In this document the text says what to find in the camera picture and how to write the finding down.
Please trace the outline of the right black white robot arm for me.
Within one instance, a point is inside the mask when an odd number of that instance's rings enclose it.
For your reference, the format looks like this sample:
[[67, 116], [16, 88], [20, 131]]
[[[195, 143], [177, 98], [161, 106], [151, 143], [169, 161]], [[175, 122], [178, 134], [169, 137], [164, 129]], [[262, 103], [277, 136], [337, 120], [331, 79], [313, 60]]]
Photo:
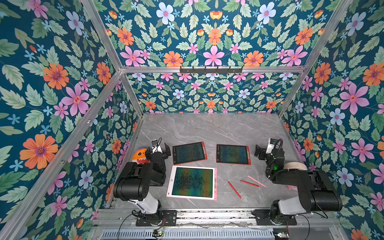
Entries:
[[268, 148], [256, 145], [255, 156], [266, 163], [265, 174], [273, 184], [296, 187], [296, 197], [273, 201], [268, 211], [254, 210], [258, 221], [288, 224], [295, 215], [314, 212], [339, 212], [343, 203], [324, 171], [308, 171], [300, 162], [285, 163], [281, 140]]

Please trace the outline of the pink stylus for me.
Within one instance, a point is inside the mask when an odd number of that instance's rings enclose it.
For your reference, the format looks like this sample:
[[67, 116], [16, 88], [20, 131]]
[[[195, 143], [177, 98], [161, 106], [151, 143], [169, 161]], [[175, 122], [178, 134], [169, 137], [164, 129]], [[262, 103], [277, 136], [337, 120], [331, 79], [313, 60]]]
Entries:
[[258, 183], [259, 185], [261, 185], [261, 186], [267, 188], [266, 185], [262, 184], [261, 182], [257, 181], [256, 179], [252, 178], [251, 176], [248, 175], [248, 178], [251, 179], [251, 180], [253, 180], [253, 181], [255, 181], [255, 182]]

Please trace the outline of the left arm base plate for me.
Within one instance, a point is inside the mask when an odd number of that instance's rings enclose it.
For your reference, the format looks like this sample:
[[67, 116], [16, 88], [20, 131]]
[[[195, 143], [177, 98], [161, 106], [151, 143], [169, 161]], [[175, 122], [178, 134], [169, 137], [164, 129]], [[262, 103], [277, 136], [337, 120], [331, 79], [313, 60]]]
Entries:
[[155, 214], [139, 214], [136, 221], [137, 227], [174, 227], [177, 221], [176, 210], [160, 210]]

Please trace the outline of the red stylus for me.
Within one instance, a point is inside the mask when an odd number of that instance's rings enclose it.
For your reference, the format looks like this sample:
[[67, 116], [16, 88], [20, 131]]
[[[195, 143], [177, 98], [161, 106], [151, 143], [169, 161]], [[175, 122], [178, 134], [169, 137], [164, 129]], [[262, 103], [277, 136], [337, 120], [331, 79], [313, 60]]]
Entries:
[[232, 190], [235, 192], [235, 194], [240, 198], [242, 199], [241, 195], [239, 194], [239, 192], [235, 189], [235, 187], [232, 185], [232, 183], [230, 181], [228, 181], [228, 184], [229, 186], [232, 188]]
[[250, 185], [250, 186], [254, 186], [254, 187], [257, 187], [259, 188], [260, 186], [257, 185], [257, 184], [253, 184], [253, 183], [250, 183], [250, 182], [247, 182], [247, 181], [244, 181], [244, 180], [240, 180], [241, 183], [244, 183], [244, 184], [247, 184], [247, 185]]

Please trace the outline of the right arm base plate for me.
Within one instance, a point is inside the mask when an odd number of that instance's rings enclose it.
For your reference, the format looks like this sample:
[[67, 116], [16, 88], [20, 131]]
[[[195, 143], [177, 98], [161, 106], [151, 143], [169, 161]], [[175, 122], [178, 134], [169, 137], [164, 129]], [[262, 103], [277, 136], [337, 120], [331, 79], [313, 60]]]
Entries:
[[256, 218], [258, 226], [296, 226], [297, 221], [293, 215], [278, 215], [271, 210], [256, 209], [251, 212]]

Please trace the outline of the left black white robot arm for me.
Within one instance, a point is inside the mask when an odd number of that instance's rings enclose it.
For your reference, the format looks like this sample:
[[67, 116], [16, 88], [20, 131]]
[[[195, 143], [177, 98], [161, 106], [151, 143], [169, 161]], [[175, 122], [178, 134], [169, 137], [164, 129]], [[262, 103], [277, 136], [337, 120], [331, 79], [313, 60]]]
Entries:
[[170, 147], [161, 148], [158, 141], [153, 146], [137, 151], [128, 162], [113, 188], [113, 195], [134, 204], [144, 215], [157, 215], [161, 203], [150, 193], [150, 187], [162, 187], [166, 180], [165, 160], [171, 156]]

